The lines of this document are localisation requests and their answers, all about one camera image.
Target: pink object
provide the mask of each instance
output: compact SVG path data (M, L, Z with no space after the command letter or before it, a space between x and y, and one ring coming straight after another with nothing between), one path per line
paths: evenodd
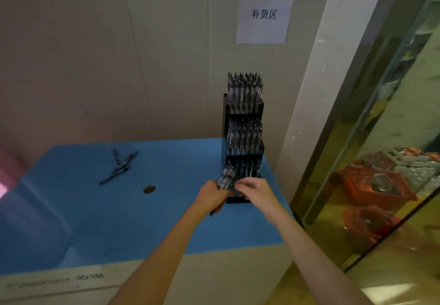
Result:
M0 148L0 197L14 188L27 170L17 157Z

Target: person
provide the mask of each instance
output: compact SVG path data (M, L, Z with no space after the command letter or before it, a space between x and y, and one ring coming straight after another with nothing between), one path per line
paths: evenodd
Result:
M235 189L278 230L318 305L372 304L279 203L266 180L241 179L235 183ZM214 180L204 184L194 203L109 305L161 305L195 228L211 211L220 212L226 197L232 195L231 190L218 190Z

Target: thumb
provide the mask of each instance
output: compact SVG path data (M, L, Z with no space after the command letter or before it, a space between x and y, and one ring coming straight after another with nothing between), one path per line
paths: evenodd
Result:
M257 191L255 188L248 187L245 184L237 184L237 183L235 184L235 189L237 189L247 197L254 195Z

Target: white paper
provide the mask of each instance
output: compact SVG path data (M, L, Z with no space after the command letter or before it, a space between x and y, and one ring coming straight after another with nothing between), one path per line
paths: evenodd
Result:
M236 44L278 44L286 40L293 0L240 0Z

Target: red plastic container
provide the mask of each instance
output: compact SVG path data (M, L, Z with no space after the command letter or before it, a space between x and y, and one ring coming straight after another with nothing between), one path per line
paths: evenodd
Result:
M389 191L379 191L377 182L387 182ZM355 206L377 206L386 211L396 211L409 200L417 200L405 183L402 174L349 166L345 169L345 195Z

